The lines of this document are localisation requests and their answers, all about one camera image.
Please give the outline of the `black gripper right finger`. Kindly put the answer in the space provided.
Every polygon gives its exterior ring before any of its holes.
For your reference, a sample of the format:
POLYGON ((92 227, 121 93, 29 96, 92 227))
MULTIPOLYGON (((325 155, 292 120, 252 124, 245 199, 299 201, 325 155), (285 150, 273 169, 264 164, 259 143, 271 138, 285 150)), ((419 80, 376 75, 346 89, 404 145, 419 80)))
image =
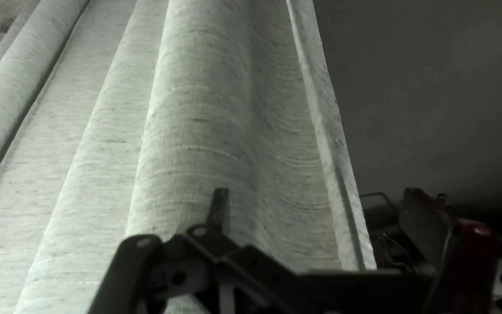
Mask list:
POLYGON ((405 189, 398 227, 432 269, 425 314, 487 314, 496 237, 480 222, 454 218, 419 189, 405 189))

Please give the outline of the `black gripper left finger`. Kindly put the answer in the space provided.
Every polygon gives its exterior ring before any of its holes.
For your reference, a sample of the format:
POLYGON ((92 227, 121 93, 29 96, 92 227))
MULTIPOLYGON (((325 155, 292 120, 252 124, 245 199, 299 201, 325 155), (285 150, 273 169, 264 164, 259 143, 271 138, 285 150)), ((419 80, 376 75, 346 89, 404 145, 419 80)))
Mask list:
POLYGON ((292 274, 254 246, 224 234, 229 192, 215 189, 203 223, 161 241, 123 239, 86 314, 165 314, 172 298, 189 297, 208 314, 297 314, 283 288, 292 274))

